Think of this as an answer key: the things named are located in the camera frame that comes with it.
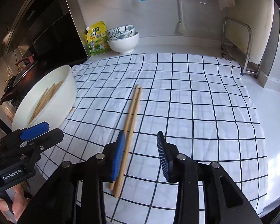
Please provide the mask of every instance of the bundle of chopsticks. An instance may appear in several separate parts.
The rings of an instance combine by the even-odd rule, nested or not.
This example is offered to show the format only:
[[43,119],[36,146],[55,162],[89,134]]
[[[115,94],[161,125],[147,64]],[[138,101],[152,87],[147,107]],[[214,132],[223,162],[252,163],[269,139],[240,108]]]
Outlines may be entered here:
[[125,173],[125,167],[127,164],[127,159],[129,155],[129,149],[133,137],[133,132],[135,129],[135,123],[137,118],[137,113],[139,109],[140,99],[141,99],[142,87],[139,88],[138,84],[135,87],[134,94],[132,97],[132,102],[129,108],[129,112],[125,121],[124,133],[125,133],[125,150],[122,156],[122,163],[120,165],[119,175],[115,182],[110,185],[110,189],[115,191],[114,197],[119,198],[122,189],[123,178]]
[[28,125],[36,118],[36,116],[41,112],[41,110],[45,107],[45,105],[50,101],[50,99],[55,95],[59,87],[62,85],[63,80],[57,84],[53,84],[50,88],[47,87],[43,95],[41,96],[36,108],[29,120]]

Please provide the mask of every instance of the yellow seasoning packet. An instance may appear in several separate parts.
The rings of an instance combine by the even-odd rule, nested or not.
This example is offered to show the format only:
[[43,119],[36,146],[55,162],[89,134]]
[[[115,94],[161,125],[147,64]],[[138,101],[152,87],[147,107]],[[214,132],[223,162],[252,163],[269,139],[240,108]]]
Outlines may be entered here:
[[91,55],[99,55],[110,50],[108,44],[108,36],[106,34],[107,27],[103,21],[99,21],[91,27],[87,27],[86,37],[89,44]]

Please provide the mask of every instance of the human hand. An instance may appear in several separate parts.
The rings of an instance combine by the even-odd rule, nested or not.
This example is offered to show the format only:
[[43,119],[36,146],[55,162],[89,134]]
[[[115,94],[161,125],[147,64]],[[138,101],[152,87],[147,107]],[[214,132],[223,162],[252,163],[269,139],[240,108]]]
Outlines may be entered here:
[[[14,187],[12,187],[13,191],[15,192],[12,210],[14,213],[14,218],[16,221],[18,221],[21,217],[21,214],[24,212],[28,205],[28,201],[24,197],[24,190],[21,187],[21,184],[18,184]],[[0,211],[3,213],[3,215],[6,217],[7,220],[13,222],[7,215],[6,211],[8,211],[8,205],[7,203],[0,198]]]

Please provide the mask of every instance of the checkered tablecloth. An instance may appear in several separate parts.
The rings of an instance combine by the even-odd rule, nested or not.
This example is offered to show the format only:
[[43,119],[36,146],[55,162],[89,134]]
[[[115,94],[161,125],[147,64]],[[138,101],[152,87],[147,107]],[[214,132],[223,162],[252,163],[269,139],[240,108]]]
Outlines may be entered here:
[[[220,162],[261,214],[267,192],[265,140],[240,72],[235,61],[161,53],[74,66],[78,95],[60,127],[64,140],[45,151],[37,165],[48,178],[62,161],[87,160],[115,141],[139,84],[143,92],[120,198],[104,186],[107,219],[173,223],[178,186],[166,183],[162,174],[156,145],[160,130],[167,142],[193,160]],[[199,196],[204,223],[201,182]]]

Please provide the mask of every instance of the stacked bowl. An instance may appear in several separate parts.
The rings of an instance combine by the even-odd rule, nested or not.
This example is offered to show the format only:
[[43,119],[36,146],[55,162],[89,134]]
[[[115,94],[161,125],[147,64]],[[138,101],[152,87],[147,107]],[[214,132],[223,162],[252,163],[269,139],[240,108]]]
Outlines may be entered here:
[[106,33],[110,48],[120,54],[131,53],[139,41],[139,34],[132,24],[107,30]]

